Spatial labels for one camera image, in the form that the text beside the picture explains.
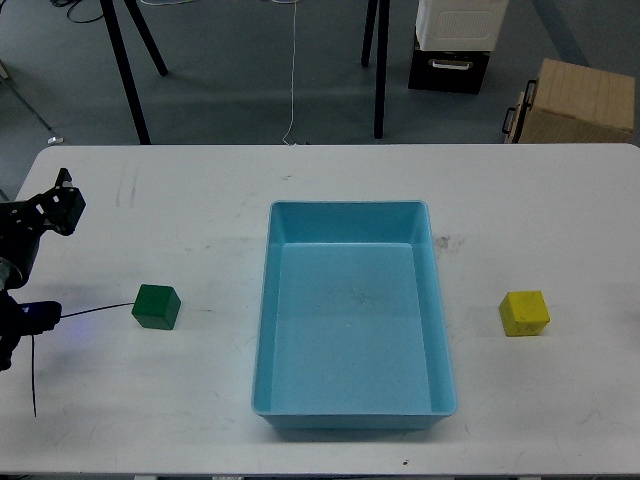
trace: black drawer unit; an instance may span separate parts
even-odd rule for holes
[[[416,41],[409,88],[478,94],[489,56],[489,52],[422,51]]]

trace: green cube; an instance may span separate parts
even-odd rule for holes
[[[141,285],[131,314],[145,328],[173,330],[180,299],[173,287]]]

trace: wire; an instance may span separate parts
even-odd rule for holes
[[[291,146],[289,142],[287,142],[287,137],[291,133],[291,129],[293,128],[293,119],[295,114],[295,102],[294,102],[294,94],[293,87],[295,84],[295,73],[296,73],[296,17],[298,16],[298,2],[300,0],[271,0],[273,3],[279,4],[293,4],[293,55],[291,59],[291,121],[289,122],[289,128],[287,129],[287,133],[282,137],[282,143],[285,145]]]
[[[97,312],[99,310],[107,310],[108,308],[124,307],[127,305],[133,305],[133,302],[118,303],[116,305],[107,305],[106,307],[90,308],[89,310],[83,310],[81,312],[67,313],[66,315],[60,315],[60,318],[75,317],[76,315],[84,315],[85,313]]]
[[[124,307],[126,305],[133,305],[133,302],[118,303],[116,305],[107,305],[106,307],[91,308],[89,310],[83,310],[76,313],[68,313],[66,315],[60,315],[60,318],[74,317],[76,315],[83,315],[85,313],[97,312],[99,310],[106,310],[108,308]],[[35,358],[36,358],[36,337],[31,335],[31,399],[33,401],[33,416],[38,418],[38,410],[36,408],[36,372],[35,372]]]
[[[73,18],[71,18],[71,12],[73,12],[73,10],[78,5],[80,5],[82,1],[83,0],[49,0],[51,5],[53,5],[54,7],[58,7],[58,8],[69,7],[69,9],[67,10],[67,18],[71,20],[73,23],[93,23],[93,22],[97,22],[98,20],[104,17],[104,15],[100,15],[90,20],[74,20]]]

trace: black cable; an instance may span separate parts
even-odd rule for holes
[[[89,310],[83,310],[82,312],[67,313],[66,315],[60,315],[60,318],[75,317],[76,315],[82,315],[84,313],[97,312],[99,310],[106,310],[108,308],[124,307],[126,305],[133,305],[133,302],[118,303],[117,305],[107,305],[106,307],[91,308]]]
[[[124,307],[126,305],[133,305],[133,302],[118,303],[116,305],[107,305],[106,307],[91,308],[89,310],[83,310],[76,313],[68,313],[66,315],[60,315],[60,318],[74,317],[76,315],[82,315],[84,313],[97,312],[99,310],[106,310],[108,308]],[[33,400],[33,416],[38,417],[38,410],[36,409],[36,374],[35,374],[35,357],[36,357],[36,337],[31,335],[31,399]]]
[[[35,335],[31,335],[31,398],[33,400],[33,416],[38,418],[38,411],[36,410],[35,357],[36,357],[36,337]]]
[[[74,20],[73,18],[71,18],[71,12],[73,12],[73,10],[80,3],[82,3],[82,1],[83,0],[49,0],[51,5],[53,5],[54,7],[58,7],[58,8],[69,7],[69,9],[67,10],[67,18],[69,20],[71,20],[73,23],[93,23],[93,22],[97,22],[98,20],[103,18],[104,15],[100,15],[99,17],[92,18],[91,20]]]

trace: white box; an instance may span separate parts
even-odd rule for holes
[[[420,50],[493,51],[508,5],[509,0],[420,0]]]

